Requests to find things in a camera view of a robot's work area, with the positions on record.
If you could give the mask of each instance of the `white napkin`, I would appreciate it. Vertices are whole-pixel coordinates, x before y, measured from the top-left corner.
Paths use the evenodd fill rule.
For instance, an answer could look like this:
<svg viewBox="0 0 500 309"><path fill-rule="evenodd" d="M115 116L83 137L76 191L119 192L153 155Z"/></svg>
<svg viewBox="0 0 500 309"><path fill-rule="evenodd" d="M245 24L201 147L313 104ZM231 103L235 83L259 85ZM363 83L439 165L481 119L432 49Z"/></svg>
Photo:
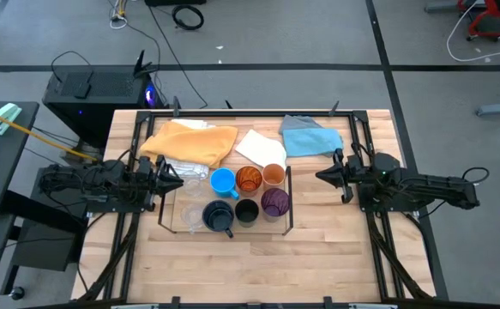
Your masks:
<svg viewBox="0 0 500 309"><path fill-rule="evenodd" d="M191 129L207 129L213 128L214 125L208 125L204 120L193 119L173 119L174 123L188 126ZM179 176L192 176L199 175L200 178L205 179L209 174L209 167L203 164L192 162L177 161L172 158L166 158L166 162L170 163Z"/></svg>
<svg viewBox="0 0 500 309"><path fill-rule="evenodd" d="M236 151L260 167L276 163L286 170L286 150L282 143L266 138L254 130L244 136Z"/></svg>

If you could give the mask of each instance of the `wooden table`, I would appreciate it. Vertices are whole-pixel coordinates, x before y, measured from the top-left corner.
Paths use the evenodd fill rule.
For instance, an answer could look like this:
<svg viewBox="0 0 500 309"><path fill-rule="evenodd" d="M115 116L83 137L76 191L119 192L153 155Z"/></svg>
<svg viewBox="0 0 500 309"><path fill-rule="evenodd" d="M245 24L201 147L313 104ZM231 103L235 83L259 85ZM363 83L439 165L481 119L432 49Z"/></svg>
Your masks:
<svg viewBox="0 0 500 309"><path fill-rule="evenodd" d="M389 110L369 110L368 116L376 151L401 160ZM116 111L106 159L116 159L130 147L135 118L136 111ZM281 118L202 119L238 127L236 144L250 129L281 141ZM168 120L158 119L154 132ZM352 154L347 147L352 139L345 118L315 120L324 127L336 128L345 142L345 155ZM143 125L140 144L145 132ZM170 302L172 296L180 296L183 303L322 302L323 296L332 296L335 302L379 301L370 236L356 194L351 203L341 204L341 190L315 177L316 171L332 165L331 158L289 158L287 163L292 167L294 229L285 237L237 234L228 239L223 233L173 234L157 224L157 211L143 213L128 302ZM221 165L236 171L251 162L233 147ZM434 294L419 230L402 214L389 217L400 261L425 292ZM116 214L106 215L86 237L80 266L88 284L109 260L116 219ZM385 258L383 263L389 295L394 296ZM119 265L113 296L118 295L122 269ZM72 296L82 294L83 286L77 278Z"/></svg>

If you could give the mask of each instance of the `computer tower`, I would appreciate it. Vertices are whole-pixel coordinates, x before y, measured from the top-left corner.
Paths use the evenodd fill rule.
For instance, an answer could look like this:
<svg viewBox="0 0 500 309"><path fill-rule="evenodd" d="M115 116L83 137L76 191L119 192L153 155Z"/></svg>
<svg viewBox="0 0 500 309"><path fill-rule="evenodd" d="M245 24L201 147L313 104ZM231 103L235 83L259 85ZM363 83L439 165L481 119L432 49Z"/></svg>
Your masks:
<svg viewBox="0 0 500 309"><path fill-rule="evenodd" d="M115 110L164 108L141 63L142 54L135 68L63 67L51 76L42 101L82 141L104 148ZM86 83L89 90L81 95Z"/></svg>

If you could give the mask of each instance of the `yellow towel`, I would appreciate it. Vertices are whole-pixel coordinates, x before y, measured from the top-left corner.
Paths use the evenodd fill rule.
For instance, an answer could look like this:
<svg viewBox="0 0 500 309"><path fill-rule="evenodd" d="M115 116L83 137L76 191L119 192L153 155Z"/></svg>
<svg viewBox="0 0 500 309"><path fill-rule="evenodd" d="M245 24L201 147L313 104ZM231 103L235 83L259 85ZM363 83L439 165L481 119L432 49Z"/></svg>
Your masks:
<svg viewBox="0 0 500 309"><path fill-rule="evenodd" d="M238 129L218 126L208 129L191 129L182 124L167 122L141 145L141 154L152 162L158 155L218 168L221 160L231 151Z"/></svg>

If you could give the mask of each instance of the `light blue towel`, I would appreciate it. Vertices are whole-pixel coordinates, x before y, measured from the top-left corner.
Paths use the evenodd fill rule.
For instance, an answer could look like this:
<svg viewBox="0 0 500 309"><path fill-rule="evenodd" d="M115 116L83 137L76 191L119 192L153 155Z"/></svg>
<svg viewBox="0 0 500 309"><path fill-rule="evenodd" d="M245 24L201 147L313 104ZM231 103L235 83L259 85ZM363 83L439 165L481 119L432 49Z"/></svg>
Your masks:
<svg viewBox="0 0 500 309"><path fill-rule="evenodd" d="M343 149L341 136L336 129L284 130L284 146L288 157L323 155Z"/></svg>

